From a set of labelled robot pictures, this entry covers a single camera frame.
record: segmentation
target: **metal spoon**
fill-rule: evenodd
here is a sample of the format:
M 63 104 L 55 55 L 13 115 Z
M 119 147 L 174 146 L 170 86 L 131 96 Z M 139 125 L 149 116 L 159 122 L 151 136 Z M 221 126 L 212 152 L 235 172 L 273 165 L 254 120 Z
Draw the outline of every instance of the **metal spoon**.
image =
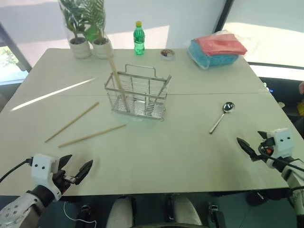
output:
M 215 125 L 211 128 L 211 130 L 209 131 L 210 134 L 213 133 L 214 129 L 217 127 L 217 125 L 219 124 L 219 122 L 221 121 L 221 119 L 223 118 L 223 116 L 226 113 L 231 113 L 233 112 L 235 109 L 235 105 L 232 102 L 226 102 L 223 105 L 223 114 L 221 115 L 221 117 L 218 119 L 218 121 L 215 123 Z

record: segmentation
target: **chopstick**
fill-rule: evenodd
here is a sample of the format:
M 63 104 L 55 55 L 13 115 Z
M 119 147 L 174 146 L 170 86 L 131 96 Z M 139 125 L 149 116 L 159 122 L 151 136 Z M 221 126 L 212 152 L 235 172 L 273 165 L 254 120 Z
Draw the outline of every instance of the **chopstick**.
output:
M 127 112 L 129 112 L 129 108 L 127 106 L 127 102 L 125 100 L 125 93 L 124 93 L 124 89 L 123 89 L 123 86 L 122 86 L 122 83 L 120 81 L 120 78 L 118 76 L 118 73 L 117 73 L 117 69 L 116 69 L 116 66 L 115 66 L 115 63 L 113 61 L 113 58 L 112 58 L 112 55 L 111 55 L 111 49 L 110 49 L 110 42 L 108 42 L 106 45 L 105 45 L 105 51 L 106 51 L 106 54 L 108 56 L 108 60 L 110 62 L 110 65 L 111 65 L 111 68 L 112 68 L 112 71 L 113 71 L 113 75 L 114 75 L 114 78 L 115 78 L 115 81 L 118 85 L 118 89 L 120 90 L 120 93 L 122 95 L 122 100 L 123 100 L 123 104 L 124 104 L 124 107 L 126 109 Z
M 63 143 L 63 144 L 59 145 L 58 147 L 61 148 L 61 147 L 64 147 L 64 146 L 67 146 L 67 145 L 70 145 L 70 144 L 73 144 L 73 143 L 76 143 L 76 142 L 79 142 L 79 141 L 82 141 L 82 140 L 85 140 L 85 139 L 88 139 L 88 138 L 92 138 L 94 136 L 101 135 L 101 134 L 104 134 L 104 133 L 107 133 L 107 132 L 110 132 L 110 131 L 113 131 L 113 130 L 116 130 L 118 128 L 125 127 L 125 126 L 126 126 L 126 124 L 120 125 L 118 127 L 113 127 L 113 128 L 107 129 L 107 130 L 102 131 L 102 132 L 97 132 L 97 133 L 94 133 L 94 134 L 91 134 L 91 135 L 88 135 L 88 136 L 85 136 L 85 137 L 82 137 L 82 138 L 79 138 L 79 139 L 68 141 L 66 143 Z
M 88 109 L 86 109 L 82 114 L 80 114 L 78 117 L 76 117 L 74 120 L 72 120 L 71 122 L 69 122 L 67 125 L 65 125 L 63 128 L 61 128 L 58 132 L 56 132 L 55 134 L 53 134 L 51 137 L 49 137 L 47 140 L 45 140 L 45 143 L 47 143 L 48 141 L 50 141 L 52 138 L 54 138 L 56 135 L 60 134 L 62 131 L 64 131 L 66 128 L 68 128 L 69 126 L 71 126 L 73 123 L 75 123 L 77 120 L 79 120 L 82 116 L 84 116 L 85 114 L 87 114 L 88 112 L 90 112 L 93 108 L 95 108 L 97 105 L 99 104 L 99 102 L 96 102 L 94 105 L 92 105 L 91 107 L 89 107 Z

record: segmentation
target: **white table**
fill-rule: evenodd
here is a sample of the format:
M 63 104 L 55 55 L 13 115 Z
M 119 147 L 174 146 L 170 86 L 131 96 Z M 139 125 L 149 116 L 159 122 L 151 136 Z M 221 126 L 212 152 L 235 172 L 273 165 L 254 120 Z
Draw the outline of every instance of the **white table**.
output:
M 158 60 L 156 50 L 147 51 L 143 56 L 155 59 L 159 65 L 181 65 L 189 69 L 192 66 L 187 74 L 192 83 L 186 86 L 179 85 L 187 82 L 183 78 L 184 73 L 179 74 L 177 70 L 169 72 L 163 66 L 162 70 L 171 73 L 174 78 L 166 101 L 165 120 L 161 122 L 111 111 L 102 85 L 109 75 L 109 72 L 103 73 L 109 71 L 103 60 L 74 60 L 69 50 L 48 50 L 0 114 L 0 173 L 36 153 L 57 156 L 72 154 L 65 167 L 70 175 L 76 174 L 85 161 L 93 159 L 94 162 L 83 183 L 72 186 L 66 195 L 287 187 L 277 171 L 267 168 L 262 161 L 251 162 L 236 141 L 236 137 L 243 138 L 256 149 L 262 141 L 258 130 L 289 127 L 295 143 L 293 157 L 304 159 L 304 141 L 274 98 L 261 87 L 247 63 L 240 58 L 234 65 L 202 71 L 191 65 L 185 52 L 177 50 L 176 53 L 177 58 L 173 62 Z M 124 61 L 118 59 L 118 56 L 122 59 L 120 54 L 128 56 L 130 63 L 147 65 L 132 50 L 117 50 L 115 61 L 120 67 L 124 65 Z M 54 56 L 58 58 L 54 60 L 56 64 L 66 61 L 70 67 L 62 66 L 61 74 L 51 77 L 50 71 L 60 72 L 58 66 L 54 67 L 56 64 L 51 62 Z M 197 78 L 199 74 L 204 81 Z M 12 111 L 19 104 L 91 77 L 97 79 Z M 49 136 L 97 101 L 99 106 L 53 140 L 44 143 Z M 221 114 L 225 101 L 233 101 L 236 111 L 225 116 L 210 135 L 209 129 Z M 61 149 L 57 147 L 69 140 L 124 123 L 127 126 L 119 130 Z M 0 195 L 20 195 L 32 188 L 30 167 L 24 166 L 1 183 Z

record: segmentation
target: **white flower pot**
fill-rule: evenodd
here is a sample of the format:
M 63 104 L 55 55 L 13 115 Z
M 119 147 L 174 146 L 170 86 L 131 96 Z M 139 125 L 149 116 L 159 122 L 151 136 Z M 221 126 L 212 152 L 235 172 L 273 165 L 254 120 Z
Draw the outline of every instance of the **white flower pot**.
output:
M 108 39 L 108 42 L 106 44 L 102 44 L 102 45 L 99 45 L 99 44 L 96 44 L 97 40 L 94 40 L 93 42 L 93 49 L 94 49 L 94 54 L 98 57 L 98 58 L 101 58 L 101 59 L 107 59 L 107 54 L 106 54 L 106 50 L 105 50 L 105 46 L 106 44 L 110 43 L 110 50 L 111 50 L 111 56 L 114 55 L 113 53 L 113 48 L 112 48 L 112 44 L 111 44 L 111 41 Z
M 71 39 L 69 44 L 74 53 L 75 58 L 88 58 L 91 55 L 91 49 L 89 43 L 85 38 L 81 38 L 83 41 L 80 44 L 75 44 L 75 38 Z

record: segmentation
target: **plastic bottle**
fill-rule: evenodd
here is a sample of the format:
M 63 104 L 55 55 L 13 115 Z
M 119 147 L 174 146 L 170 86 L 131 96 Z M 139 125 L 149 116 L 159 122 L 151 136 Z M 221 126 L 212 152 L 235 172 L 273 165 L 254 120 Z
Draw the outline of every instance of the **plastic bottle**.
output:
M 136 22 L 136 29 L 133 33 L 134 37 L 134 51 L 137 55 L 144 54 L 144 32 L 142 29 L 142 22 Z

